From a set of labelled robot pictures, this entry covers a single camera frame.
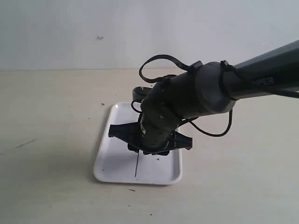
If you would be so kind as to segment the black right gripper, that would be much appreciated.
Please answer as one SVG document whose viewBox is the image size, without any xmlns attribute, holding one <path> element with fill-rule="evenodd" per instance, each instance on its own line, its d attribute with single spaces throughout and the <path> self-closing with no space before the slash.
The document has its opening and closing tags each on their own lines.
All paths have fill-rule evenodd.
<svg viewBox="0 0 299 224">
<path fill-rule="evenodd" d="M 167 156 L 170 151 L 193 147 L 192 138 L 180 134 L 175 130 L 156 128 L 142 120 L 139 116 L 137 122 L 120 125 L 110 125 L 108 130 L 110 138 L 116 137 L 127 143 L 129 151 L 144 155 Z"/>
</svg>

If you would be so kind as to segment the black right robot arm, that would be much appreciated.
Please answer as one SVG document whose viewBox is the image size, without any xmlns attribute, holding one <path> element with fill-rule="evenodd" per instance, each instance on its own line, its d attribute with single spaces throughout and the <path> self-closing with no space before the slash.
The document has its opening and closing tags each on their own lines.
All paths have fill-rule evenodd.
<svg viewBox="0 0 299 224">
<path fill-rule="evenodd" d="M 299 43 L 292 42 L 238 65 L 227 61 L 186 65 L 170 55 L 156 55 L 183 70 L 143 80 L 152 88 L 136 87 L 133 102 L 140 104 L 134 123 L 111 125 L 108 136 L 127 143 L 130 151 L 145 155 L 168 155 L 170 151 L 192 148 L 192 138 L 177 129 L 201 116 L 232 114 L 243 98 L 277 95 L 299 96 Z"/>
</svg>

